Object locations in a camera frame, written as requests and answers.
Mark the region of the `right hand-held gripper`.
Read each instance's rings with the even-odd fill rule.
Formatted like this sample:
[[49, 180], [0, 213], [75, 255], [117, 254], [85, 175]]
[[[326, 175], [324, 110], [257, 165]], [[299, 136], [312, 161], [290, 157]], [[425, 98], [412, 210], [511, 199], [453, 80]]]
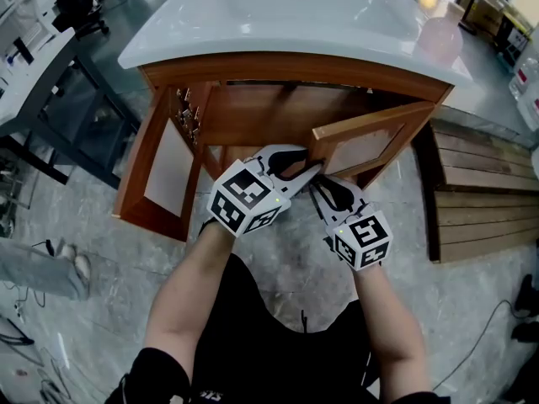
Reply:
[[359, 209], [364, 203], [360, 187], [342, 178], [320, 177], [310, 186], [313, 198], [325, 220], [328, 243], [339, 260], [360, 271], [387, 258], [392, 232], [386, 217], [371, 205], [339, 221], [339, 209]]

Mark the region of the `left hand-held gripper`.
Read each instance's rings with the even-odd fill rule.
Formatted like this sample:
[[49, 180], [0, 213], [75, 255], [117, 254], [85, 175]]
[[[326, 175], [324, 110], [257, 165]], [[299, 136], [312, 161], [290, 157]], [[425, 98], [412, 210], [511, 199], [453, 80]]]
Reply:
[[291, 207], [291, 199], [321, 171], [323, 162], [308, 163], [290, 177], [289, 167], [307, 160], [308, 149], [291, 144], [263, 147], [255, 156], [267, 175], [276, 176], [275, 189], [253, 166], [237, 159], [215, 182], [207, 211], [235, 237], [272, 224]]

